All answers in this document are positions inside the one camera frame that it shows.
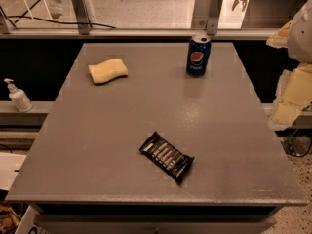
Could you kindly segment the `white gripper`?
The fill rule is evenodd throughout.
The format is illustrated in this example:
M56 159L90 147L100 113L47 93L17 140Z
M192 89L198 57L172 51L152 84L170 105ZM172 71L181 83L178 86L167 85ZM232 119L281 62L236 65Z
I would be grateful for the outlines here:
M284 24L266 40L273 48L287 48L292 21ZM312 102L312 64L301 63L290 75L282 100L275 100L269 115L268 126L274 131L290 127L303 109Z

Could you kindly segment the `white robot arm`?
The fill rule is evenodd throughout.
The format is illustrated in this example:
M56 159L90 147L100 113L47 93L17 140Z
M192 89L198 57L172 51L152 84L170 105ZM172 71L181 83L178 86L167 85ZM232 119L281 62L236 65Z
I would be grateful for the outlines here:
M312 0L308 0L266 44L286 48L288 56L299 62L293 71L284 70L279 78L276 98L268 125L275 131L290 127L312 102Z

